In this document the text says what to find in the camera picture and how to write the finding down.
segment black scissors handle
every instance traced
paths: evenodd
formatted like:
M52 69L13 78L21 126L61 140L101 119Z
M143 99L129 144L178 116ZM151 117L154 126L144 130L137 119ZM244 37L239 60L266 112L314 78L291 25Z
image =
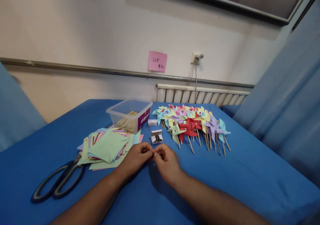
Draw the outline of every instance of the black scissors handle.
M73 172L77 169L81 168L80 175L78 176L77 180L65 191L60 193L60 190L65 185L65 183L69 180ZM57 181L54 183L52 188L43 196L39 196L41 190L43 187L47 184L47 182L54 177L58 172L64 170L64 172L59 176ZM70 161L67 164L59 167L57 170L55 170L51 175L49 175L34 191L31 202L32 203L40 203L45 200L47 200L49 197L53 197L54 199L63 198L64 196L68 195L79 183L84 173L84 165L76 165L74 161Z

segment metal handrail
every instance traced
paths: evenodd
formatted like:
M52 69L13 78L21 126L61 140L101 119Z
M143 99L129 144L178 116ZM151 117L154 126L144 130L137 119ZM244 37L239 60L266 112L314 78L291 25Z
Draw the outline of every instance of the metal handrail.
M20 59L0 57L0 62L3 65L13 65L13 66L22 66L22 67L36 67L36 68L46 68L46 69L55 69L55 70L80 71L80 72L89 72L89 73L132 76L132 77L142 77L142 78L181 81L181 82L196 82L195 78L190 78L190 77L162 75L162 74L145 73L145 72L137 72L137 71L115 70L115 69L91 67L91 66L68 65L68 64L51 63L51 62L43 62L43 61L30 61L30 60L20 60ZM211 85L254 88L254 85L227 82L227 81L197 79L197 82L203 83L203 84L211 84Z

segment left hand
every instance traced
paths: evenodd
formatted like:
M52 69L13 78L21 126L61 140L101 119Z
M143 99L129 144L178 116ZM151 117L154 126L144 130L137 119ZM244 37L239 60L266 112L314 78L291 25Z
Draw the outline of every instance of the left hand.
M131 177L149 158L153 157L152 150L152 146L147 142L133 145L115 172L119 172L125 179Z

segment white radiator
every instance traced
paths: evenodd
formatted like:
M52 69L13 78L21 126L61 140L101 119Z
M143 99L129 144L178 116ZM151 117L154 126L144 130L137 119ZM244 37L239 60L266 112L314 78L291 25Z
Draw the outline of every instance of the white radiator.
M158 102L195 103L195 87L157 84ZM223 105L241 105L249 91L223 90L197 87L197 103L211 103L217 107Z

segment wall socket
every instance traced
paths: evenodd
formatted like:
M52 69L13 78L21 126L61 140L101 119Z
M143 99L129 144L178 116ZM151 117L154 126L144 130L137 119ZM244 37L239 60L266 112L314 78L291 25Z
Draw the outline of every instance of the wall socket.
M191 63L192 65L199 65L200 60L204 57L201 53L192 53Z

